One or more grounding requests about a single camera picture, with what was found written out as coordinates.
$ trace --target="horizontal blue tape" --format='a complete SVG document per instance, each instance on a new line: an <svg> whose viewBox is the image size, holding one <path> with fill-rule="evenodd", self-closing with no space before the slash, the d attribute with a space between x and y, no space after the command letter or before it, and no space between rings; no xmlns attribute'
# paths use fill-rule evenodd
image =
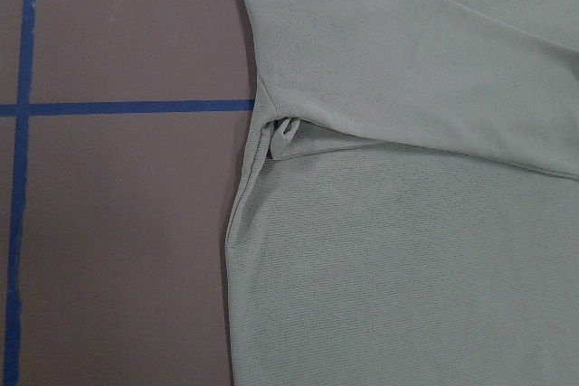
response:
<svg viewBox="0 0 579 386"><path fill-rule="evenodd" d="M253 99L199 99L182 101L120 101L102 103L31 104L30 115L101 115L123 113L226 112L253 110Z"/></svg>
<svg viewBox="0 0 579 386"><path fill-rule="evenodd" d="M16 116L15 104L0 104L0 117L15 117L15 116Z"/></svg>

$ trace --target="blue line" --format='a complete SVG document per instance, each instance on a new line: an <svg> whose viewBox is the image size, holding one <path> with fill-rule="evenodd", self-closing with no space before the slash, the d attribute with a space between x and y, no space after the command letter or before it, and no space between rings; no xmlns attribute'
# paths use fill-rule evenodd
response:
<svg viewBox="0 0 579 386"><path fill-rule="evenodd" d="M223 112L252 109L252 99L199 99L182 101L115 101L102 103L37 103L30 106L30 114L33 117L41 117L123 113Z"/></svg>
<svg viewBox="0 0 579 386"><path fill-rule="evenodd" d="M0 104L0 117L15 117L15 116L16 116L15 104Z"/></svg>
<svg viewBox="0 0 579 386"><path fill-rule="evenodd" d="M22 240L24 206L26 204L26 171L28 166L28 120L30 88L33 76L35 0L23 0L18 66L18 96L14 135L14 165L12 171L12 203L10 210L10 240L8 243L8 279L6 289L6 324L4 339L3 385L18 383L20 353L21 300L18 288L18 264Z"/></svg>

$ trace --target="t-shirt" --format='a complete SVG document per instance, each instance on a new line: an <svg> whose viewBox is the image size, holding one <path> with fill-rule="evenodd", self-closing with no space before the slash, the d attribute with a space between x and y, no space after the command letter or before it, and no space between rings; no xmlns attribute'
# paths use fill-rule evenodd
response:
<svg viewBox="0 0 579 386"><path fill-rule="evenodd" d="M579 384L579 0L244 0L236 386Z"/></svg>

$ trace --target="brown surface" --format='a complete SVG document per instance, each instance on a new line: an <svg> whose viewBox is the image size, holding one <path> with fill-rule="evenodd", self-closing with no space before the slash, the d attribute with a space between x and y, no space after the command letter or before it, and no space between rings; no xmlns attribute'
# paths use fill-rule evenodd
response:
<svg viewBox="0 0 579 386"><path fill-rule="evenodd" d="M0 104L16 102L22 0L0 0Z"/></svg>
<svg viewBox="0 0 579 386"><path fill-rule="evenodd" d="M12 194L12 155L14 120L0 118L0 366L4 360L4 327L6 302L6 268L8 233L10 231L10 196Z"/></svg>
<svg viewBox="0 0 579 386"><path fill-rule="evenodd" d="M32 102L252 98L236 0L39 0Z"/></svg>
<svg viewBox="0 0 579 386"><path fill-rule="evenodd" d="M33 118L22 385L227 385L221 247L249 114Z"/></svg>
<svg viewBox="0 0 579 386"><path fill-rule="evenodd" d="M0 104L15 102L22 0L2 2ZM33 103L253 97L242 0L36 5ZM250 115L31 118L19 385L232 383L223 237ZM2 240L13 146L0 118Z"/></svg>

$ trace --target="vertical blue tape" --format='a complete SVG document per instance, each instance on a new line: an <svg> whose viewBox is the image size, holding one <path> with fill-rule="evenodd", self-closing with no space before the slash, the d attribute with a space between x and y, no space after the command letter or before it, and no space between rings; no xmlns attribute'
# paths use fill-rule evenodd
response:
<svg viewBox="0 0 579 386"><path fill-rule="evenodd" d="M28 121L30 117L30 89L33 76L34 3L23 0L22 31L20 36L20 63L18 67L18 96L16 100L16 127L14 135L14 165L12 172L12 202L10 239L8 244L8 276L4 339L3 385L16 386L19 373L20 311L18 264L22 240L24 206L26 203L26 170L28 166Z"/></svg>

